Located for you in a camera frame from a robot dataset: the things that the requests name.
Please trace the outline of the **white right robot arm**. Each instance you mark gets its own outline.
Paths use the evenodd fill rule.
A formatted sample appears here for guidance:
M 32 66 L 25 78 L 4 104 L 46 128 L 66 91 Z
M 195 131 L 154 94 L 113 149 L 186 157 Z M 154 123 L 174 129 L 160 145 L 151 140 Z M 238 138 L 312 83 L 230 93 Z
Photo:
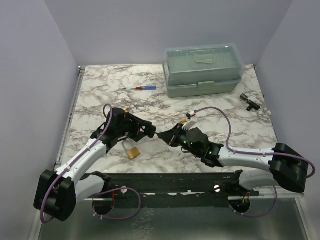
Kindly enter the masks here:
M 230 183 L 230 191 L 236 196 L 247 190 L 269 186 L 280 186 L 294 193 L 305 191 L 309 164 L 284 143 L 266 149 L 228 149 L 223 144 L 209 141 L 199 128 L 184 129 L 180 123 L 157 136 L 168 146 L 181 147 L 191 153 L 208 167 L 251 168 L 252 171 L 242 172 Z

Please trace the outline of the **black T-shaped tool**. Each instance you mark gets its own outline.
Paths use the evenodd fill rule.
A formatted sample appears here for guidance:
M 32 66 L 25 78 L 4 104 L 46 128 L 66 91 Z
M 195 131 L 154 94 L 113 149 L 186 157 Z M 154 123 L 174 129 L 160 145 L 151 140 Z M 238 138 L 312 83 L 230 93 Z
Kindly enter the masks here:
M 248 104 L 248 107 L 246 108 L 248 112 L 250 112 L 251 110 L 258 111 L 261 108 L 258 104 L 250 100 L 249 97 L 244 93 L 240 95 L 240 99 Z

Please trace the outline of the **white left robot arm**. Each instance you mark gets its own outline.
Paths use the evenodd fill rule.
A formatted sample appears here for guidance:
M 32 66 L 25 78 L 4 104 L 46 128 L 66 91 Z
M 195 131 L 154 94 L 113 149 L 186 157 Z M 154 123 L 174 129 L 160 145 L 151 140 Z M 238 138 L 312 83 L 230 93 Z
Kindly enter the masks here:
M 94 131 L 89 141 L 71 160 L 56 170 L 45 170 L 39 177 L 33 206 L 40 211 L 43 224 L 57 219 L 67 220 L 76 204 L 92 195 L 107 197 L 111 191 L 108 176 L 96 172 L 82 179 L 87 170 L 118 144 L 131 139 L 139 142 L 153 138 L 156 127 L 122 108 L 112 107 L 104 113 L 105 122 Z

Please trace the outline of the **green plastic toolbox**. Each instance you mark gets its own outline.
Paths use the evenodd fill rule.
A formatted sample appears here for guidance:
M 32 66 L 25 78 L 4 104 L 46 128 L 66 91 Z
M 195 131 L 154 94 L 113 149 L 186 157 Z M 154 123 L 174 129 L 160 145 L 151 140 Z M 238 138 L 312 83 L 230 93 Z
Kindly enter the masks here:
M 245 71 L 233 43 L 167 48 L 164 55 L 162 68 L 170 98 L 233 92 Z

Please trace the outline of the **black padlock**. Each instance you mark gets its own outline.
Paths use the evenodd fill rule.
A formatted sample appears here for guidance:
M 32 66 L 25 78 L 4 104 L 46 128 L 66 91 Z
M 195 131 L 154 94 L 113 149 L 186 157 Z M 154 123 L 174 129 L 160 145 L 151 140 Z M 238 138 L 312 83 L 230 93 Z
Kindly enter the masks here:
M 156 134 L 156 127 L 154 125 L 147 125 L 144 129 L 145 134 L 149 137 L 149 138 L 153 138 Z

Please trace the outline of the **red blue screwdriver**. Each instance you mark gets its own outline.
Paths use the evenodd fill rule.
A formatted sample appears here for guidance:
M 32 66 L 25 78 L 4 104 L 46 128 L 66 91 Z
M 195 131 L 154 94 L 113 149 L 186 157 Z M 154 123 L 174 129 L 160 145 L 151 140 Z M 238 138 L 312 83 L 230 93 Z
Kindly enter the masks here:
M 156 89 L 157 87 L 155 85 L 123 88 L 123 90 L 133 90 L 133 91 L 154 91 Z

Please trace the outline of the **brass padlock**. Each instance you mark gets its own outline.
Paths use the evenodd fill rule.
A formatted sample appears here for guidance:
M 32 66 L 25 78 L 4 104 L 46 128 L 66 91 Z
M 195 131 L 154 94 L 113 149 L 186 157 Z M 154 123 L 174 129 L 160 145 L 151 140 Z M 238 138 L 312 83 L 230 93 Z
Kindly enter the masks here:
M 133 160 L 141 155 L 140 151 L 134 146 L 134 144 L 129 139 L 123 140 L 121 145 L 130 160 Z

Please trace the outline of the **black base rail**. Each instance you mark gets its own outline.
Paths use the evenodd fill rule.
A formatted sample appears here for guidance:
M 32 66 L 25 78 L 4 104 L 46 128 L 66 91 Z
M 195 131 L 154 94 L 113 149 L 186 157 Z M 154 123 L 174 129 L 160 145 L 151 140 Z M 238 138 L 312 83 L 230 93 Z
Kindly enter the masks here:
M 107 173 L 106 190 L 127 187 L 139 193 L 142 208 L 229 207 L 229 197 L 241 199 L 258 192 L 240 186 L 234 173 Z

